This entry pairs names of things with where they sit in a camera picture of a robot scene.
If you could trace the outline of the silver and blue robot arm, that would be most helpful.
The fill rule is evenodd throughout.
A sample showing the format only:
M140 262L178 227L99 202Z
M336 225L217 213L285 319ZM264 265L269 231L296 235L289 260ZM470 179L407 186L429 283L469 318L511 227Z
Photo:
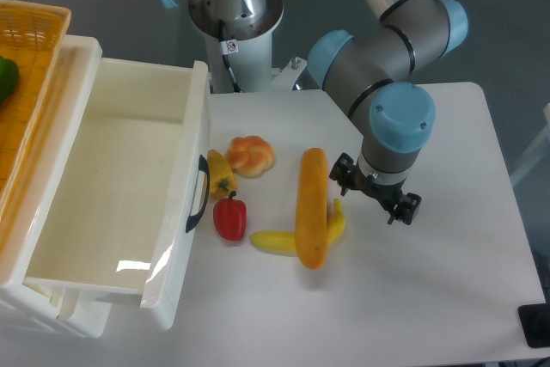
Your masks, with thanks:
M272 86L272 32L283 0L160 0L187 6L203 35L216 93L260 92ZM468 17L456 0L367 0L379 32L360 41L344 30L319 39L307 57L309 74L361 132L357 158L342 155L330 178L343 191L379 202L391 221L410 223L421 198L403 184L431 135L435 105L408 82L415 70L456 49Z

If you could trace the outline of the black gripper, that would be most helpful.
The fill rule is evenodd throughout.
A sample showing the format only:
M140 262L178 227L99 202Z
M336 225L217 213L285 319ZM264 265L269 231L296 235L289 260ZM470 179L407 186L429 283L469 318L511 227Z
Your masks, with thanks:
M332 166L329 179L338 184L341 196L345 196L348 191L356 191L375 199L383 210L389 212L389 225L395 221L410 225L419 212L422 202L420 195L404 193L402 182L389 186L376 183L372 175L363 175L359 166L346 153L342 153Z

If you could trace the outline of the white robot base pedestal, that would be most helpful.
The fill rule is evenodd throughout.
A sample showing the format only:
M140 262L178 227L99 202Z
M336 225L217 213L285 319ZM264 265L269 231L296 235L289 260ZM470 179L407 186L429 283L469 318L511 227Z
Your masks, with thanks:
M205 41L213 93L272 88L272 33L283 0L191 0L188 11Z

